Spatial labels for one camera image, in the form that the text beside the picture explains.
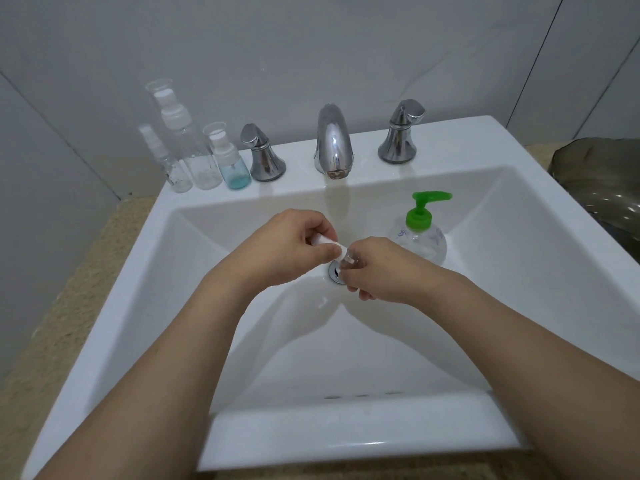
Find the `sink drain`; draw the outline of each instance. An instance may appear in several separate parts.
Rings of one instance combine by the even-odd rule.
[[[338,277],[339,274],[340,274],[340,263],[338,263],[338,261],[331,261],[331,263],[329,264],[329,278],[331,278],[332,282],[338,283],[339,285],[346,284],[344,281],[342,281]]]

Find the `hand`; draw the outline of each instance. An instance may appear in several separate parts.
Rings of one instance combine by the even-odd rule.
[[[349,291],[360,290],[360,299],[414,305],[430,286],[452,271],[407,251],[384,237],[368,237],[349,246],[359,254],[364,267],[343,269],[340,279]]]
[[[270,218],[229,256],[213,268],[222,279],[237,277],[254,294],[269,286],[295,280],[320,264],[340,256],[335,244],[312,246],[309,238],[321,233],[334,241],[333,226],[315,210],[287,209]]]

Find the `granite countertop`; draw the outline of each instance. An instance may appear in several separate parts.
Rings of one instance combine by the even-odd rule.
[[[547,168],[565,143],[527,150]],[[155,197],[123,201],[93,243],[84,262],[53,302],[0,390],[0,480],[17,480],[36,437],[95,322]],[[220,479],[412,479],[546,480],[556,476],[529,451],[343,461],[196,474]]]

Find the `green pump dispenser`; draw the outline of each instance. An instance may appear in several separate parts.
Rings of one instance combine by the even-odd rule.
[[[453,197],[449,192],[414,192],[415,208],[406,213],[406,226],[414,232],[423,232],[431,227],[431,213],[425,209],[429,202],[450,200]]]

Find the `tap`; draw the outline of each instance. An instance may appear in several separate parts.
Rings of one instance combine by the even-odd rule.
[[[318,114],[318,139],[314,164],[332,180],[346,177],[353,165],[353,150],[347,123],[340,108],[326,104]]]
[[[424,116],[424,108],[415,99],[404,99],[389,120],[389,133],[378,147],[378,156],[387,163],[400,164],[413,160],[417,148],[411,140],[411,126]]]
[[[254,123],[244,125],[240,140],[251,148],[251,176],[258,182],[270,182],[284,174],[287,165],[271,148],[271,142]]]

